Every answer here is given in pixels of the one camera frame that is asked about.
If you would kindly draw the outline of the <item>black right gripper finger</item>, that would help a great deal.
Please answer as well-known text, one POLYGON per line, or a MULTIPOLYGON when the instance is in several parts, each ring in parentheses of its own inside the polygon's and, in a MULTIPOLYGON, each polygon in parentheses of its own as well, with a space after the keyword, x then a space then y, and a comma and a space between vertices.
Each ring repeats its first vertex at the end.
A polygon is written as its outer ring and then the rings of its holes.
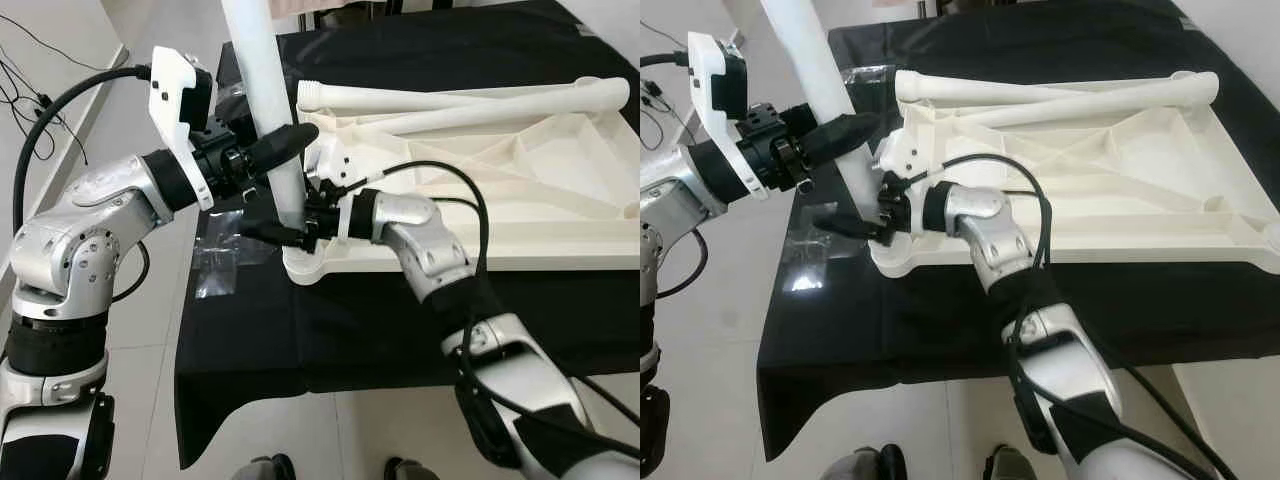
POLYGON ((284 227, 275 221, 257 221, 242 225, 239 233, 243 237, 302 251, 314 250, 314 238, 305 230, 284 227))
POLYGON ((883 229, 852 212, 831 212, 812 220, 815 229, 851 239, 882 242, 883 229))

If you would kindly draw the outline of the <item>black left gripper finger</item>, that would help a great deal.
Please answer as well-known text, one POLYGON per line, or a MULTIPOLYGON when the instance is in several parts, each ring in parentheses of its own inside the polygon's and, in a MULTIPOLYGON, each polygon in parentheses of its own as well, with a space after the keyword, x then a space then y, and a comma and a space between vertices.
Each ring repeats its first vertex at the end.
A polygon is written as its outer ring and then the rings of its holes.
POLYGON ((247 178, 256 180, 300 156, 316 141, 320 129, 312 123, 282 125, 255 141, 244 151, 247 178))
POLYGON ((814 170, 864 146, 881 127, 876 113, 842 114, 800 136, 803 165, 814 170))

